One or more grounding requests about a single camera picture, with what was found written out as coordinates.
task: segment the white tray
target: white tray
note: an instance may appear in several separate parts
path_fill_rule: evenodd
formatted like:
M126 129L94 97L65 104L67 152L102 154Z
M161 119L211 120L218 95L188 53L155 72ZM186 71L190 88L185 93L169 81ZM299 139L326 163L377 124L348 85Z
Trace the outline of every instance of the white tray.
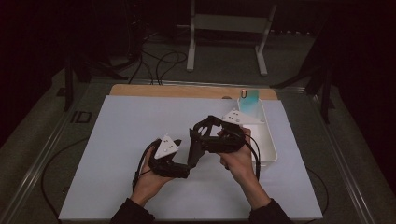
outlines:
M251 137L256 141L259 150L260 150L260 163L262 165L262 170L267 168L270 164L277 160L276 148L274 146L273 138L268 128L267 118L265 117L264 107L262 106L262 101L259 100L257 104L249 109L249 111L241 111L244 114L247 114L253 118L264 121L263 124L244 124L243 127L251 130ZM258 149L253 140L250 141L251 146L258 154Z

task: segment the sleeve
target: sleeve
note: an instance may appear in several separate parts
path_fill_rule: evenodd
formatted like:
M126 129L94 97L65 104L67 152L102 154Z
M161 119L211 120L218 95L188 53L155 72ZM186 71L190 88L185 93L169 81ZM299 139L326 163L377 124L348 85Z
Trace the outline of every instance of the sleeve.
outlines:
M119 211L111 218L110 224L150 224L154 219L148 210L126 199Z
M271 199L271 202L268 203L267 206L263 206L254 211L250 212L249 222L251 224L290 224L293 223L288 215L282 210L280 205L274 200Z

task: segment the white surface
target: white surface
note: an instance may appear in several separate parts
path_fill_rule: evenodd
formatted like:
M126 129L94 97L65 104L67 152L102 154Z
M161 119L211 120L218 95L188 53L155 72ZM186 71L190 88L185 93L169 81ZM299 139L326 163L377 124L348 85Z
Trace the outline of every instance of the white surface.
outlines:
M278 160L262 172L263 187L290 218L322 217L281 102L263 106L278 152ZM112 218L131 195L134 171L149 143L168 133L182 139L177 155L188 154L189 128L236 107L234 100L107 96L60 219ZM219 156L209 153L188 179L167 183L146 208L159 220L245 219L250 211Z
M226 121L233 124L243 125L243 124L264 124L264 119L259 120L253 118L247 114L242 113L238 110L232 110L228 114L221 118L222 121Z

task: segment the white stand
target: white stand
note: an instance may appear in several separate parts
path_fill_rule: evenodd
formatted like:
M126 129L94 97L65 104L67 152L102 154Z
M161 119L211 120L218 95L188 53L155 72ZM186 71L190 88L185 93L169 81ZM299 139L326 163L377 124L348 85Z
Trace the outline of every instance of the white stand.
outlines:
M275 15L276 5L273 5L268 15L268 18L253 18L253 17L236 17L236 16L220 16L195 14L195 0L191 0L191 37L189 56L187 59L187 71L194 70L194 56L195 56L195 29L206 30L221 30L221 31L239 31L262 34L262 42L256 46L257 62L260 68L260 75L267 76L267 68L265 66L262 50L264 49L265 41L270 33L271 24Z

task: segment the metal frame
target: metal frame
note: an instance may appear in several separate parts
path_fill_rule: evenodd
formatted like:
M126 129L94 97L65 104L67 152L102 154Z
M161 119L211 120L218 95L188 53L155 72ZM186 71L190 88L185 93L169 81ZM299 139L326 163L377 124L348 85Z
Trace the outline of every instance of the metal frame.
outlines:
M272 21L276 12L276 5L273 5L268 15L268 18L253 18L253 17L235 17L235 16L220 16L220 15L206 15L195 13L195 0L191 0L191 25L190 25L190 47L187 59L187 71L194 70L195 58L195 30L221 30L221 31L239 31L262 34L262 42L256 46L257 63L259 64L260 75L266 77L268 75L265 60L262 51L265 42L271 30Z
M325 120L322 118L320 113L320 101L318 96L315 95L311 98L311 105L314 107L314 111L317 114L318 120L321 123L323 130L327 134L329 138L331 146L332 156L334 157L334 161L337 165L338 170L340 171L340 175L344 180L346 190L349 193L350 199L353 202L353 205L356 208L356 212L358 213L359 218L361 219L361 223L365 224L375 224L375 220L373 214L371 213L364 197L361 193L361 188L359 187L355 177L350 170L344 153L335 139L335 136L332 132L332 126L330 124L325 123Z
M22 207L35 187L35 183L39 180L44 166L49 161L51 154L54 152L62 133L64 132L64 127L72 118L73 111L77 108L79 100L84 96L85 91L88 88L88 84L80 84L79 86L80 88L77 90L77 100L71 103L69 107L70 109L62 114L57 125L49 136L46 145L43 146L37 159L26 172L26 175L16 190L14 197L1 214L0 223L14 223L16 221L18 213L22 210Z

